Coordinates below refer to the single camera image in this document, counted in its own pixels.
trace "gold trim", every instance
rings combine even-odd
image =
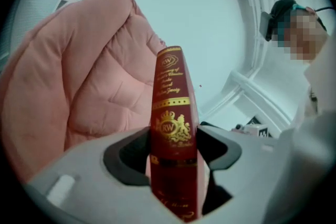
[[[152,111],[166,106],[175,106],[175,105],[188,105],[190,104],[189,97],[176,97],[162,100],[152,104]]]
[[[169,51],[175,51],[175,50],[181,50],[181,48],[168,48],[168,49],[165,49],[164,51],[160,52],[157,57],[165,54],[166,52],[169,52]]]

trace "dark hair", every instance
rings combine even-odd
[[[283,16],[291,10],[294,4],[297,2],[295,0],[278,0],[274,3],[270,15],[274,18],[274,25],[283,18]],[[322,28],[327,31],[320,17],[317,18],[317,21],[322,26]]]

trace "person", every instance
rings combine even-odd
[[[278,47],[288,49],[291,54],[291,59],[302,60],[309,64],[309,68],[305,71],[305,76],[310,83],[310,88],[305,94],[304,99],[299,103],[297,113],[290,127],[298,127],[305,118],[310,116],[317,116],[323,110],[320,102],[322,97],[323,103],[326,102],[325,98],[332,95],[327,89],[321,90],[320,85],[316,83],[317,77],[316,70],[318,65],[315,63],[316,59],[321,54],[326,43],[333,43],[334,40],[327,33],[327,29],[323,24],[321,18],[317,15],[316,11],[310,7],[303,7],[295,0],[279,0],[276,1],[271,9],[270,15],[274,18],[272,29],[272,40],[277,41]],[[316,89],[313,87],[312,82],[319,88],[319,94],[316,94]],[[326,96],[321,95],[322,92],[327,90]]]

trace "pink comforter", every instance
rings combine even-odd
[[[83,0],[28,32],[0,77],[2,142],[20,180],[81,142],[147,126],[164,47],[134,0]]]

